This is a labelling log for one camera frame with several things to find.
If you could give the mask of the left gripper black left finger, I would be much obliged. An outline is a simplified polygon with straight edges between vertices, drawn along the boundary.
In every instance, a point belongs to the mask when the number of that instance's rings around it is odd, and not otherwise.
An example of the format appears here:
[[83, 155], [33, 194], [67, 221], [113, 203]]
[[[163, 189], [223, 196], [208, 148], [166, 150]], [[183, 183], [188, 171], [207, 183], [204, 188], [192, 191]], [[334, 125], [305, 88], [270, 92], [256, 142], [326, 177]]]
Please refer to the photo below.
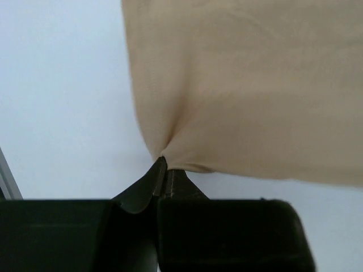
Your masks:
[[112, 198], [127, 213], [140, 214], [161, 193], [166, 174], [166, 160], [159, 157], [150, 169], [135, 183]]

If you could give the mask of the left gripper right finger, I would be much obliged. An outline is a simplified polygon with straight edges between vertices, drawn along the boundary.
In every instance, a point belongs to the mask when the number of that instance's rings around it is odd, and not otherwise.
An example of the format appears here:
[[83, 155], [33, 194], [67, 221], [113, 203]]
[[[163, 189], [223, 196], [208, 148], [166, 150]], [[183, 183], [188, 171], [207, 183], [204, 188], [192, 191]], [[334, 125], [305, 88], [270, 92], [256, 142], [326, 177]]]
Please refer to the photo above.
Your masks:
[[208, 199], [208, 197], [188, 178], [184, 170], [168, 170], [164, 187], [164, 197], [172, 199]]

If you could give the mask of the beige t shirt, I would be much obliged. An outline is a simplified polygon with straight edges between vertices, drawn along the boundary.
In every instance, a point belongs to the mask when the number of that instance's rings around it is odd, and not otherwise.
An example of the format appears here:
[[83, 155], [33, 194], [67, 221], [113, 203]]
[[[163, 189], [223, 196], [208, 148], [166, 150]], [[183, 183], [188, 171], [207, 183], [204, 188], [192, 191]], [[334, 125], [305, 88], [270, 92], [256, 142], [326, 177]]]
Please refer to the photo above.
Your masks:
[[361, 1], [123, 1], [136, 116], [169, 169], [362, 185]]

